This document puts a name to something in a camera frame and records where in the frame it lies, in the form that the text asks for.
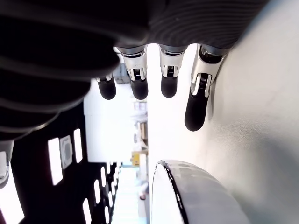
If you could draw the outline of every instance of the white surface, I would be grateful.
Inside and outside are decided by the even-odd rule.
[[[74,143],[75,143],[76,162],[79,163],[83,159],[80,129],[76,129],[74,131]]]
[[[101,200],[99,180],[95,180],[93,186],[94,186],[95,202],[98,204]]]
[[[101,179],[102,179],[102,186],[106,186],[106,174],[105,174],[105,167],[101,168]]]
[[[184,224],[169,177],[163,166],[155,172],[152,197],[152,224]]]
[[[24,218],[10,165],[7,185],[0,189],[0,209],[6,224],[17,224]]]
[[[159,159],[193,163],[217,178],[252,224],[299,220],[299,1],[262,11],[229,53],[206,122],[184,125],[195,46],[187,49],[171,99],[160,92],[159,50],[148,47],[150,173]]]
[[[189,224],[249,224],[237,201],[208,172],[186,162],[166,163],[172,176],[160,164],[154,176],[153,224],[180,220],[176,198],[183,203]],[[169,187],[170,178],[175,181],[179,194]]]
[[[87,198],[83,202],[83,212],[84,212],[86,224],[90,224],[92,222],[92,217],[90,215],[89,204],[88,204]]]
[[[114,99],[105,100],[93,80],[84,99],[89,162],[129,161],[134,143],[133,95],[130,84],[116,84]]]
[[[6,152],[0,152],[0,176],[4,177],[7,171]]]
[[[59,150],[59,139],[51,139],[48,141],[49,161],[53,185],[58,184],[62,176],[60,150]]]

